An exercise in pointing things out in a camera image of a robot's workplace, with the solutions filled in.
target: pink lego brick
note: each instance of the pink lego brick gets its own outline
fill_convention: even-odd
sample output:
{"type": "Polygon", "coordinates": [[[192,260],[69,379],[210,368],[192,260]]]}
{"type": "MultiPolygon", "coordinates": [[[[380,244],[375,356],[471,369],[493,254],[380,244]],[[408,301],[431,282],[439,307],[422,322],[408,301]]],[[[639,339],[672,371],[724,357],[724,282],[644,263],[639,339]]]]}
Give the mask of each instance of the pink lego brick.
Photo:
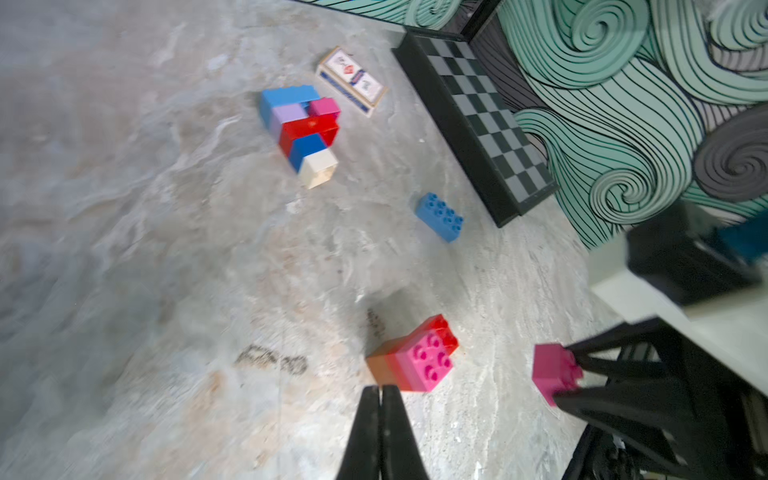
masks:
{"type": "Polygon", "coordinates": [[[430,316],[428,319],[424,320],[424,323],[416,327],[416,330],[414,330],[411,335],[427,330],[437,333],[437,336],[440,337],[440,341],[442,341],[445,349],[448,350],[448,354],[453,355],[458,348],[458,340],[453,335],[451,327],[448,325],[448,320],[446,320],[442,314],[430,316]]]}
{"type": "Polygon", "coordinates": [[[577,389],[576,380],[583,377],[574,354],[559,343],[542,343],[534,348],[533,383],[550,406],[555,406],[555,393],[577,389]]]}
{"type": "Polygon", "coordinates": [[[300,104],[281,105],[272,108],[270,117],[270,133],[275,141],[280,141],[280,134],[283,133],[283,124],[291,121],[308,118],[308,115],[300,104]]]}
{"type": "Polygon", "coordinates": [[[320,98],[319,100],[311,101],[310,108],[307,111],[310,117],[331,114],[334,119],[338,120],[339,115],[341,115],[339,105],[332,98],[320,98]]]}
{"type": "Polygon", "coordinates": [[[453,368],[448,350],[431,331],[414,333],[395,353],[413,392],[431,392],[453,368]]]}

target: wall mural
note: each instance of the wall mural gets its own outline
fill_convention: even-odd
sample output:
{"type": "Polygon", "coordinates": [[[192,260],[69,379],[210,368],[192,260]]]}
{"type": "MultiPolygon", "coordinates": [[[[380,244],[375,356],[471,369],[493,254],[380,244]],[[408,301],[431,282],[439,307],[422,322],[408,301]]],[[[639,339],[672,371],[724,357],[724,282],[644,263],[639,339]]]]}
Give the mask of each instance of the wall mural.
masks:
{"type": "Polygon", "coordinates": [[[768,208],[767,42],[766,0],[505,0],[472,49],[593,248],[680,197],[768,208]]]}
{"type": "Polygon", "coordinates": [[[387,22],[440,30],[462,0],[299,0],[387,22]]]}

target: checkered pattern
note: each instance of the checkered pattern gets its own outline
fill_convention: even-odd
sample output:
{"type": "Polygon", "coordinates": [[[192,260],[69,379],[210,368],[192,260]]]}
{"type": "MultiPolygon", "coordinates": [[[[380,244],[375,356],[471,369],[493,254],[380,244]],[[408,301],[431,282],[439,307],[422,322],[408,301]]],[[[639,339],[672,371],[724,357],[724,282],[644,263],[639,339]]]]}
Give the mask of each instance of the checkered pattern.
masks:
{"type": "Polygon", "coordinates": [[[502,96],[465,42],[419,37],[419,44],[519,204],[554,184],[502,96]]]}

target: gray square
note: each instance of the gray square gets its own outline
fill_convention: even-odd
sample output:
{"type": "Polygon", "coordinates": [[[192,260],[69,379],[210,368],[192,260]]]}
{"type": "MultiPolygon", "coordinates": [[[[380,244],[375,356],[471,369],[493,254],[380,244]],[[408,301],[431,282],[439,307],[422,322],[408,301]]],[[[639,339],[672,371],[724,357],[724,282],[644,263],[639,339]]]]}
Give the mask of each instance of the gray square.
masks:
{"type": "Polygon", "coordinates": [[[533,184],[536,186],[538,190],[541,190],[542,188],[546,187],[547,182],[544,181],[543,178],[541,178],[541,174],[538,173],[538,170],[536,168],[528,168],[527,170],[528,176],[533,180],[533,184]]]}
{"type": "Polygon", "coordinates": [[[512,195],[515,196],[515,199],[518,202],[522,202],[528,198],[528,192],[525,190],[525,187],[523,187],[523,184],[520,183],[519,178],[509,177],[506,181],[509,190],[512,190],[512,195]]]}
{"type": "Polygon", "coordinates": [[[539,152],[538,149],[534,147],[532,144],[525,145],[523,147],[523,150],[525,151],[526,154],[528,154],[528,158],[531,159],[531,163],[533,165],[544,163],[544,159],[541,158],[541,152],[539,152]]]}
{"type": "Polygon", "coordinates": [[[502,131],[502,135],[504,136],[504,139],[507,141],[509,146],[512,147],[513,149],[517,150],[518,148],[522,147],[522,145],[520,145],[520,141],[518,141],[518,136],[515,135],[514,131],[504,130],[502,131]]]}
{"type": "Polygon", "coordinates": [[[464,58],[474,58],[475,54],[472,53],[472,50],[469,48],[469,45],[466,44],[466,42],[463,41],[457,41],[456,46],[458,47],[458,50],[464,55],[464,58]]]}
{"type": "Polygon", "coordinates": [[[509,125],[510,128],[517,128],[519,127],[518,122],[515,120],[515,117],[512,116],[512,112],[509,110],[502,110],[502,117],[504,118],[504,121],[507,122],[507,125],[509,125]]]}
{"type": "Polygon", "coordinates": [[[475,87],[472,86],[472,83],[464,75],[456,75],[454,78],[456,79],[456,83],[458,83],[458,86],[462,89],[464,93],[466,94],[477,93],[477,91],[475,90],[475,87]]]}
{"type": "Polygon", "coordinates": [[[515,155],[515,151],[508,151],[504,154],[504,159],[509,164],[509,167],[512,168],[512,171],[515,172],[515,175],[519,174],[520,172],[525,171],[525,167],[523,167],[522,162],[518,158],[517,155],[515,155]]]}
{"type": "Polygon", "coordinates": [[[495,85],[493,85],[493,82],[490,78],[486,77],[485,75],[480,75],[478,77],[478,80],[480,80],[480,85],[487,91],[488,93],[493,93],[496,91],[495,85]]]}
{"type": "Polygon", "coordinates": [[[498,147],[496,141],[491,135],[481,135],[478,138],[480,139],[480,143],[490,158],[498,157],[502,154],[501,149],[498,147]]]}
{"type": "Polygon", "coordinates": [[[498,107],[496,106],[496,102],[493,101],[493,98],[491,98],[491,95],[489,95],[489,94],[478,94],[478,97],[480,97],[480,101],[485,106],[485,108],[488,109],[488,111],[498,111],[498,107]]]}
{"type": "Polygon", "coordinates": [[[478,113],[475,111],[475,107],[472,106],[472,103],[466,95],[453,95],[453,101],[456,102],[458,109],[461,110],[465,116],[478,113]]]}
{"type": "Polygon", "coordinates": [[[466,58],[456,58],[456,63],[458,63],[458,67],[461,68],[464,75],[477,75],[466,58]]]}
{"type": "Polygon", "coordinates": [[[448,68],[448,64],[442,57],[428,57],[432,63],[432,67],[435,69],[438,75],[453,75],[451,69],[448,68]]]}
{"type": "Polygon", "coordinates": [[[501,128],[498,127],[496,122],[493,120],[493,117],[488,112],[478,114],[478,117],[480,117],[480,120],[482,120],[482,124],[485,125],[488,133],[494,134],[497,131],[501,131],[501,128]]]}
{"type": "Polygon", "coordinates": [[[441,57],[453,57],[453,54],[451,53],[451,49],[448,48],[448,44],[445,43],[445,40],[439,40],[437,38],[432,39],[432,44],[437,49],[437,52],[440,54],[441,57]]]}

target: gray swirl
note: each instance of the gray swirl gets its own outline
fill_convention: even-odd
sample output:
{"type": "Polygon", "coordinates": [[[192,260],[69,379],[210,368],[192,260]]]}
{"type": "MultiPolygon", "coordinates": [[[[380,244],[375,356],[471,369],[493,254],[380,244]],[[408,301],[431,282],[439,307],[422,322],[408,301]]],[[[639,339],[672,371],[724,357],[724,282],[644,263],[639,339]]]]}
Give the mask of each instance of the gray swirl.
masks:
{"type": "Polygon", "coordinates": [[[768,104],[720,125],[694,156],[694,177],[711,197],[741,202],[768,194],[768,104]]]}

